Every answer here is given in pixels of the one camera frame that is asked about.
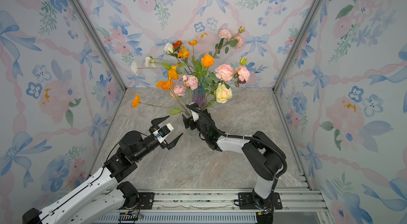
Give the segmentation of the cream rose flower stem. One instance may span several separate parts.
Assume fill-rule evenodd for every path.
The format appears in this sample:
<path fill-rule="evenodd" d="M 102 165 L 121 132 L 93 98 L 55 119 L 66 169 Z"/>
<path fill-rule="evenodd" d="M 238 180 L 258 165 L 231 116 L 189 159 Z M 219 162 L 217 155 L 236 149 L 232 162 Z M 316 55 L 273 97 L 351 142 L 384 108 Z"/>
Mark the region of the cream rose flower stem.
<path fill-rule="evenodd" d="M 224 83 L 219 83 L 217 89 L 214 92 L 214 98 L 205 105 L 205 108 L 210 107 L 215 102 L 224 104 L 232 97 L 232 89 L 226 86 Z"/>

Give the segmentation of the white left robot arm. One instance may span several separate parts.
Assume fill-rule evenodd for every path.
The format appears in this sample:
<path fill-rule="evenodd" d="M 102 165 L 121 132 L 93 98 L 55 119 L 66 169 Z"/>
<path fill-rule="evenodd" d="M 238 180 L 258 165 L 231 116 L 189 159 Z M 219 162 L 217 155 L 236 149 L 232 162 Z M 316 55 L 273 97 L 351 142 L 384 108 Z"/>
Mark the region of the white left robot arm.
<path fill-rule="evenodd" d="M 107 158 L 85 182 L 76 189 L 38 210 L 32 208 L 23 217 L 24 224 L 88 224 L 113 210 L 124 208 L 134 211 L 143 202 L 138 190 L 125 178 L 129 176 L 144 157 L 157 147 L 172 149 L 180 139 L 171 142 L 166 138 L 174 130 L 171 124 L 161 126 L 167 118 L 151 122 L 149 135 L 139 131 L 127 132 L 117 143 L 117 152 Z"/>

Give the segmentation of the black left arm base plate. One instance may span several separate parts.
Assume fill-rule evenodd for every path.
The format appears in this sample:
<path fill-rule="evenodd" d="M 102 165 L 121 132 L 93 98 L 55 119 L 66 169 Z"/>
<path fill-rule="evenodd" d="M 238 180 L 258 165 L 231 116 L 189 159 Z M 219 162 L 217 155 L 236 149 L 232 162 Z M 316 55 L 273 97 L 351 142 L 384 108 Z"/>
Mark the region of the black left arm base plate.
<path fill-rule="evenodd" d="M 121 210 L 152 210 L 154 192 L 138 192 L 125 197 L 125 203 Z"/>

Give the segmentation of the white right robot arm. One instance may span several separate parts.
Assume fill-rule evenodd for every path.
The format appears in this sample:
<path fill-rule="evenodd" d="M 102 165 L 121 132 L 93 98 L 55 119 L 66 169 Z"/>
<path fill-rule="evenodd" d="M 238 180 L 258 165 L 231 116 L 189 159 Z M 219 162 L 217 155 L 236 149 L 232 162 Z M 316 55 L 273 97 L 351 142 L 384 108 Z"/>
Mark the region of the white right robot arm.
<path fill-rule="evenodd" d="M 241 154 L 256 172 L 257 179 L 250 196 L 239 195 L 234 204 L 241 210 L 274 211 L 275 189 L 287 171 L 285 153 L 261 131 L 254 135 L 230 135 L 219 130 L 210 116 L 194 113 L 182 116 L 185 128 L 197 130 L 201 140 L 212 150 Z"/>

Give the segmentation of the orange-red gerbera flower stem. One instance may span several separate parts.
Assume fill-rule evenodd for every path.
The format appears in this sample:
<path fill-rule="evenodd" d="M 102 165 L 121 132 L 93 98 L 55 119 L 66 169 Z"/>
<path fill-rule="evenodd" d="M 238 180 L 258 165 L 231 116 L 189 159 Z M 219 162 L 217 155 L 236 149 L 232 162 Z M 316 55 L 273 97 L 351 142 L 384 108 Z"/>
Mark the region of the orange-red gerbera flower stem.
<path fill-rule="evenodd" d="M 178 40 L 177 42 L 173 43 L 172 45 L 173 45 L 174 51 L 177 51 L 179 48 L 182 47 L 183 42 Z"/>

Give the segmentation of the large pink rose spray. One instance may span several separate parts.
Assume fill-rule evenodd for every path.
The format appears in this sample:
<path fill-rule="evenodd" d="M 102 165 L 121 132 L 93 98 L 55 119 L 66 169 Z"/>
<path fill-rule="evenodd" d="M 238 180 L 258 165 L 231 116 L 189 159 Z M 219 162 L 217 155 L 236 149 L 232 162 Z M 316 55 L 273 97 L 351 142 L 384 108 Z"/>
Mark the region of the large pink rose spray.
<path fill-rule="evenodd" d="M 236 68 L 231 65 L 222 64 L 215 69 L 215 72 L 211 72 L 212 83 L 208 88 L 209 94 L 214 96 L 214 92 L 218 87 L 219 83 L 224 83 L 226 86 L 230 87 L 230 83 L 233 82 L 236 87 L 247 83 L 250 80 L 251 73 L 246 67 L 248 60 L 243 57 L 239 60 Z"/>

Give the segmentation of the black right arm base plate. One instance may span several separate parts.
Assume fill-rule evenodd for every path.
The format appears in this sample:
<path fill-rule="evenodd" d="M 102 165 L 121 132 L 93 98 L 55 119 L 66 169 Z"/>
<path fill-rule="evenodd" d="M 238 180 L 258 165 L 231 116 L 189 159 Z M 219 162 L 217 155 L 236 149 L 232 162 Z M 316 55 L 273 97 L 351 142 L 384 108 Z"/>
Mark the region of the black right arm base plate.
<path fill-rule="evenodd" d="M 279 193 L 275 192 L 273 196 L 263 199 L 253 192 L 240 192 L 237 194 L 238 198 L 234 200 L 234 204 L 240 210 L 281 210 L 283 208 L 282 200 Z"/>

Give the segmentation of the white rose flower stem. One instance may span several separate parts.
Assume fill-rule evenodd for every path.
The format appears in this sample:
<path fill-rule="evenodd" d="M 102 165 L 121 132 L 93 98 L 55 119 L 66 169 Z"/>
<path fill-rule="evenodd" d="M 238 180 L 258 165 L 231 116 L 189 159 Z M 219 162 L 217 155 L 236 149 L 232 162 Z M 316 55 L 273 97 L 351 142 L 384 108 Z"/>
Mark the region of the white rose flower stem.
<path fill-rule="evenodd" d="M 166 54 L 176 57 L 176 48 L 174 47 L 174 45 L 172 43 L 167 43 L 164 47 L 163 50 L 166 52 Z"/>

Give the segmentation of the white lisianthus flower stem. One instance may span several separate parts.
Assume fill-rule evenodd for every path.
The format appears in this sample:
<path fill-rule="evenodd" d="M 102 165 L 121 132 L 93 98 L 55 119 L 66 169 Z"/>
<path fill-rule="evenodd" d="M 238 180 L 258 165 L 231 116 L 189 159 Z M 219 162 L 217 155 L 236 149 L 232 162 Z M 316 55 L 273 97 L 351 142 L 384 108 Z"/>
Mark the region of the white lisianthus flower stem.
<path fill-rule="evenodd" d="M 172 64 L 168 61 L 160 58 L 153 58 L 152 56 L 146 57 L 142 64 L 138 64 L 136 61 L 133 61 L 130 65 L 130 69 L 133 75 L 138 76 L 142 70 L 146 69 L 160 69 L 160 70 L 170 70 Z"/>

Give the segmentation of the orange ranunculus flower spray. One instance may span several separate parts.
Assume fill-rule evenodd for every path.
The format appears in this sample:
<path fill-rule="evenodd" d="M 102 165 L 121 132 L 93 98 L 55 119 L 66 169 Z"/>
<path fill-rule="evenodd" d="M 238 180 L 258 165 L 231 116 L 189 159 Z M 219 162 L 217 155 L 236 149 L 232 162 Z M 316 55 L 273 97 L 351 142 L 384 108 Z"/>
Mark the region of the orange ranunculus flower spray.
<path fill-rule="evenodd" d="M 135 94 L 134 98 L 131 101 L 131 108 L 134 109 L 140 105 L 145 105 L 166 109 L 167 113 L 170 115 L 191 115 L 191 112 L 187 110 L 186 102 L 183 100 L 183 97 L 187 93 L 187 89 L 185 86 L 179 84 L 181 75 L 182 73 L 178 72 L 178 68 L 176 67 L 176 65 L 169 65 L 166 68 L 166 78 L 156 83 L 157 91 L 155 91 L 155 93 L 165 94 L 175 102 L 174 105 L 147 103 L 145 101 L 142 101 L 142 98 L 139 94 Z"/>

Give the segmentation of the orange rose flower stem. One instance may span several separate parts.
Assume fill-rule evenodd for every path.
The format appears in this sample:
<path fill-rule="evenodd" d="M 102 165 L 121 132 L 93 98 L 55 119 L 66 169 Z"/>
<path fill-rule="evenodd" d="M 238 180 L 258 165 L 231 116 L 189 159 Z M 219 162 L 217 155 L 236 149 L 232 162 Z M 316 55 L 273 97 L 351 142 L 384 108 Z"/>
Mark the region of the orange rose flower stem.
<path fill-rule="evenodd" d="M 199 86 L 208 88 L 212 83 L 212 76 L 209 68 L 214 64 L 215 59 L 205 54 L 202 58 L 198 59 L 192 56 L 192 75 L 198 78 Z"/>

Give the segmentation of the orange poppy flower spray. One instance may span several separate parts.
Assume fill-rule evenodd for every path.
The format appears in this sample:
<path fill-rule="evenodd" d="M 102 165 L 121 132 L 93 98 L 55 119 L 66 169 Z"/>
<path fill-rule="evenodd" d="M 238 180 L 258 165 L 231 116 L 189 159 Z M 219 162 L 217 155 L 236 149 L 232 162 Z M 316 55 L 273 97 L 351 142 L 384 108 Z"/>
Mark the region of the orange poppy flower spray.
<path fill-rule="evenodd" d="M 183 44 L 182 47 L 176 51 L 177 56 L 175 58 L 178 61 L 176 63 L 178 68 L 192 73 L 192 56 L 195 57 L 195 46 L 197 44 L 198 40 L 194 39 L 189 41 L 186 46 Z"/>

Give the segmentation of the blue purple glass vase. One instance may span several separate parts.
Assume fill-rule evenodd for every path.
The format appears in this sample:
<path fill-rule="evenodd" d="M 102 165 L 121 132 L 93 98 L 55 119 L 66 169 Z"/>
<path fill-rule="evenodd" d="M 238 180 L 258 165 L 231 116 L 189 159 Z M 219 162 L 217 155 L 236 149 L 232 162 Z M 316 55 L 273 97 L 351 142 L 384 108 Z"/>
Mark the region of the blue purple glass vase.
<path fill-rule="evenodd" d="M 198 86 L 197 89 L 193 90 L 192 102 L 197 103 L 200 107 L 204 107 L 207 104 L 204 87 Z"/>

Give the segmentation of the pink carnation flower spray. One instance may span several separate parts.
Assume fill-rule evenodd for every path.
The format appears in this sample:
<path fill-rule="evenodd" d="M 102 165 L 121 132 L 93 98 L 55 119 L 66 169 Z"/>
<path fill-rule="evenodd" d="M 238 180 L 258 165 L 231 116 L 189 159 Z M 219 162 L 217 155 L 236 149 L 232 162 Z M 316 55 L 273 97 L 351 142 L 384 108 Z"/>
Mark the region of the pink carnation flower spray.
<path fill-rule="evenodd" d="M 245 32 L 245 28 L 240 26 L 235 34 L 229 29 L 220 29 L 218 32 L 219 42 L 215 44 L 215 50 L 209 52 L 209 56 L 218 59 L 220 54 L 228 54 L 231 49 L 239 49 L 244 44 L 244 38 L 242 34 Z"/>

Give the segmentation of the pink peony flower spray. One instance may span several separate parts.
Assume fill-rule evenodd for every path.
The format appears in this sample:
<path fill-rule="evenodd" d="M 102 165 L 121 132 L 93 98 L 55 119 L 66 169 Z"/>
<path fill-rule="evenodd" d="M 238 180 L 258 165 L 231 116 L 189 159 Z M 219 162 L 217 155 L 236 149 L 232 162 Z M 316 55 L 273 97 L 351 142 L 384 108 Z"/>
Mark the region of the pink peony flower spray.
<path fill-rule="evenodd" d="M 186 108 L 187 103 L 183 98 L 187 92 L 193 92 L 198 89 L 198 78 L 193 75 L 178 75 L 176 78 L 169 77 L 166 84 L 171 98 L 180 105 L 184 113 L 188 113 Z"/>

